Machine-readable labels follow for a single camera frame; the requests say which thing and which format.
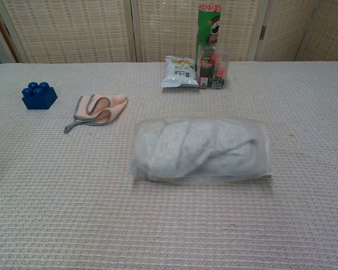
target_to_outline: chip bag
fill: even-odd
[[[161,87],[198,87],[193,59],[166,56],[165,63],[166,76]]]

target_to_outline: pink towel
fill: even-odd
[[[74,113],[74,121],[67,125],[64,133],[77,125],[106,125],[113,121],[128,103],[128,95],[102,96],[92,94],[80,97]]]

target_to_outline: clear plastic container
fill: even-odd
[[[197,78],[201,89],[223,87],[228,73],[229,56],[229,50],[223,44],[199,44]]]

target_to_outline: green can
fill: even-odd
[[[218,40],[221,7],[218,4],[201,4],[198,12],[197,48],[203,43],[216,43]]]

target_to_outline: white tablecloth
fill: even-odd
[[[338,269],[338,62],[233,62],[220,90],[159,85],[163,63],[0,65],[0,269]],[[49,110],[21,90],[49,82]],[[81,95],[129,94],[64,134]],[[272,177],[205,186],[128,174],[135,124],[262,120]]]

